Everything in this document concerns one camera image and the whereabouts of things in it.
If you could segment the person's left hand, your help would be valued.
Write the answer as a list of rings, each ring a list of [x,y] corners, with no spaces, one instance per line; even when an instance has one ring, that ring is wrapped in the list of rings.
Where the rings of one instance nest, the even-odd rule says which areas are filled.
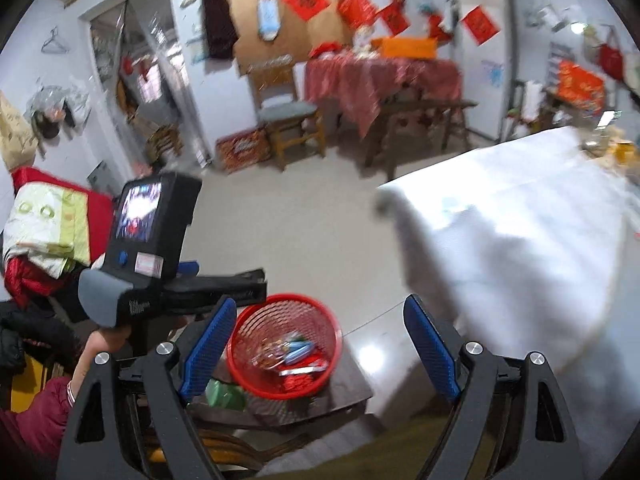
[[[113,354],[126,344],[131,334],[129,326],[119,328],[98,328],[92,332],[82,350],[78,363],[74,369],[72,379],[67,385],[67,393],[75,401],[84,379],[89,373],[91,365],[101,353]]]

